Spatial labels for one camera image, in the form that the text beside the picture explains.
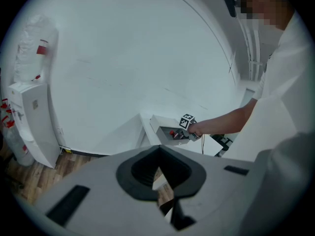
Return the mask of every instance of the brown floor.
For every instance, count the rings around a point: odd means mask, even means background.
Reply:
[[[0,156],[5,159],[11,153],[12,152],[8,149],[6,143],[3,142]],[[19,165],[14,159],[11,159],[6,169],[6,173],[23,183],[25,186],[24,189],[19,189],[16,184],[12,184],[12,192],[22,196],[28,202],[33,204],[42,193],[60,181],[63,177],[95,159],[97,158],[64,152],[63,155],[59,156],[55,169],[44,166],[36,161],[33,165],[24,167]],[[158,169],[155,179],[161,174],[162,171]],[[173,198],[174,193],[169,184],[164,185],[158,190],[158,206],[161,206]]]

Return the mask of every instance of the plastic bag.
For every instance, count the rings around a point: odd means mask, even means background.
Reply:
[[[22,31],[14,64],[15,81],[29,82],[49,66],[53,47],[49,41],[56,34],[54,22],[41,14],[30,17]]]

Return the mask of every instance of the person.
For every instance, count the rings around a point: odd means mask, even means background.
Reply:
[[[313,124],[310,122],[306,124],[307,127],[304,124],[303,127],[297,125],[300,117],[293,120],[294,125],[288,124],[292,123],[295,111],[284,107],[288,104],[283,103],[283,95],[286,95],[290,85],[294,84],[293,81],[298,80],[309,66],[314,49],[303,21],[288,0],[237,0],[237,4],[242,13],[256,14],[265,24],[274,25],[284,32],[277,49],[268,59],[266,72],[249,103],[223,116],[192,124],[188,132],[203,135],[242,131],[224,155],[253,161],[261,150],[274,148],[295,132],[309,130]]]

